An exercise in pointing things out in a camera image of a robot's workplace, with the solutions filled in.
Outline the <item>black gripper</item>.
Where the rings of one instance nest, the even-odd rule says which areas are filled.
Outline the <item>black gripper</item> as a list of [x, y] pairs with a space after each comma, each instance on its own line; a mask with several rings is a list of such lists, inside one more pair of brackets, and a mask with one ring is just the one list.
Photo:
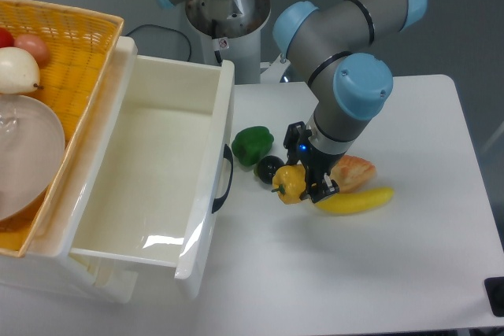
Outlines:
[[287, 151], [286, 165], [295, 165], [300, 161], [308, 175], [306, 187], [299, 198], [302, 201], [322, 201], [339, 192], [338, 184], [329, 175], [343, 153], [334, 155], [318, 150], [308, 138], [301, 137], [305, 129], [302, 121], [287, 126], [283, 140]]

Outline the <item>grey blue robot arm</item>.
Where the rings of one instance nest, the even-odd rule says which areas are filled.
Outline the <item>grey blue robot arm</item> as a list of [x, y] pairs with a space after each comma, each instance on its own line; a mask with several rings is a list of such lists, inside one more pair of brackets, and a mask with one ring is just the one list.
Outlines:
[[[246, 83], [260, 76], [259, 34], [269, 0], [157, 0], [165, 9], [184, 5], [200, 34], [205, 61], [231, 61]], [[284, 58], [318, 103], [307, 122], [288, 127], [289, 164], [305, 169], [302, 198], [319, 202], [339, 191], [330, 171], [392, 92], [390, 69], [364, 49], [418, 22], [428, 0], [341, 0], [321, 10], [297, 2], [276, 19], [272, 36]]]

